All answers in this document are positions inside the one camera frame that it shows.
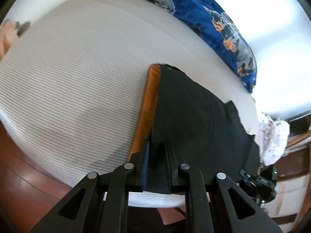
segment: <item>black cloth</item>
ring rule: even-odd
[[[177,164],[198,167],[206,185],[212,185],[218,172],[235,182],[242,180],[241,168],[257,175],[259,146],[254,135],[245,132],[234,103],[223,103],[183,72],[161,65],[146,191],[170,193],[166,140],[172,143]]]

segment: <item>blue blanket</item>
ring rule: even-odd
[[[252,93],[256,60],[239,30],[214,0],[150,0],[182,20],[240,77]]]

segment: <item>reddish brown floor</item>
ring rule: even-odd
[[[21,233],[30,232],[70,189],[24,154],[0,123],[0,204]]]

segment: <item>triangular cutout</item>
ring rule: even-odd
[[[59,215],[66,217],[70,220],[76,219],[82,199],[85,194],[85,188],[81,188],[71,199],[66,203],[66,205],[59,211]]]
[[[243,220],[256,213],[255,210],[233,188],[229,188],[228,193],[238,219]]]

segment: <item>silver rivet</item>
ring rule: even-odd
[[[89,172],[89,174],[87,175],[89,179],[94,179],[96,178],[96,176],[97,176],[96,172]]]
[[[180,165],[180,168],[183,169],[183,170],[188,170],[188,169],[190,168],[190,165],[187,164],[187,163],[182,163],[182,164]]]
[[[226,174],[224,174],[222,172],[219,172],[219,173],[217,173],[217,178],[221,179],[221,180],[224,180],[226,178]]]
[[[125,165],[124,165],[124,168],[125,169],[132,169],[134,167],[134,165],[132,164],[132,163],[126,163]]]

